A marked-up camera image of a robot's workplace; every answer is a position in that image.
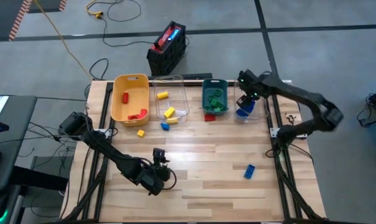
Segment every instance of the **concrete floor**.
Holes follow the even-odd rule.
[[[67,1],[64,12],[52,12],[62,34],[101,34],[103,22],[89,18],[83,7],[88,1]],[[187,30],[259,28],[255,3],[251,0],[137,0],[142,16],[136,20],[108,22],[109,33],[161,31],[175,20]],[[376,24],[376,0],[291,0],[261,1],[267,27],[346,26]],[[137,12],[126,1],[111,15],[128,18]],[[42,14],[26,14],[17,37],[55,35]],[[365,106],[364,99],[376,92],[376,29],[326,30],[269,33],[276,65],[282,79],[296,86],[320,92],[334,102],[345,119],[334,133],[309,137],[316,175],[327,216],[331,220],[376,223],[376,125],[361,128],[355,119]],[[114,38],[113,44],[132,40],[153,41],[156,37]],[[255,73],[269,70],[261,33],[189,35],[187,54],[173,71],[211,72],[215,78],[235,78],[240,70]],[[105,46],[100,39],[68,40],[71,51],[85,67],[106,57],[110,66],[105,77],[124,73],[150,74],[147,44],[123,48]],[[89,83],[78,65],[57,40],[0,42],[0,94],[37,95],[84,99]],[[39,100],[33,122],[57,127],[84,102]],[[308,110],[303,116],[310,118]],[[33,156],[51,156],[55,142],[25,141],[20,166],[30,167]],[[53,215],[59,208],[40,210]],[[23,223],[40,223],[26,210]]]

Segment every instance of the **yellow block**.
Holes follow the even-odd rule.
[[[167,124],[178,124],[178,118],[169,118],[166,120]]]
[[[170,118],[171,116],[173,116],[173,114],[176,112],[176,110],[171,106],[169,107],[169,109],[167,109],[166,112],[164,112],[164,116],[166,118]]]
[[[158,98],[159,100],[161,100],[161,99],[165,99],[165,98],[167,98],[167,97],[169,97],[169,93],[166,92],[166,91],[157,94],[157,98]]]
[[[138,130],[138,132],[137,132],[137,135],[138,135],[139,137],[141,137],[141,138],[144,137],[144,134],[145,134],[145,131],[143,131],[143,130]]]

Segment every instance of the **yellow basket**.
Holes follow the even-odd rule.
[[[128,103],[123,103],[123,93],[128,93]],[[128,116],[140,114],[145,117],[129,120]],[[111,116],[127,127],[144,125],[149,121],[149,82],[144,74],[120,75],[113,83]]]

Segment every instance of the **teal plastic bin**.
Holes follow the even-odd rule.
[[[228,82],[219,79],[207,79],[202,85],[202,108],[205,114],[220,116],[228,111]]]

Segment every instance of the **wooden tabletop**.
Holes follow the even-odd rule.
[[[106,82],[94,81],[88,97],[88,114],[98,127]],[[282,205],[273,159],[265,152],[270,149],[270,134],[265,118],[248,124],[238,124],[233,118],[233,88],[228,89],[229,111],[216,121],[204,122],[202,88],[186,87],[189,115],[185,123],[163,131],[156,117],[153,91],[150,90],[150,119],[145,126],[126,128],[116,123],[119,133],[112,145],[122,153],[152,160],[152,150],[166,150],[169,167],[177,174],[177,185],[158,196],[148,196],[142,186],[125,179],[115,164],[110,162],[106,176],[100,222],[248,222],[280,221]],[[278,97],[283,122],[285,114],[301,122],[295,101]],[[271,113],[276,126],[272,100]],[[263,102],[256,103],[256,113],[266,114]],[[110,105],[107,122],[110,120]],[[136,135],[145,130],[145,137]],[[307,141],[296,140],[295,145],[309,152]],[[88,146],[77,144],[70,171],[70,196],[65,215],[77,204],[83,163]],[[92,155],[87,161],[83,178],[82,195],[87,187]],[[291,162],[296,185],[301,195],[314,211],[325,217],[313,164],[310,158],[290,147]],[[248,164],[256,169],[252,179],[243,178]],[[173,183],[173,178],[165,187]],[[294,217],[291,194],[286,189],[291,216]],[[89,217],[93,217],[96,192],[93,194]]]

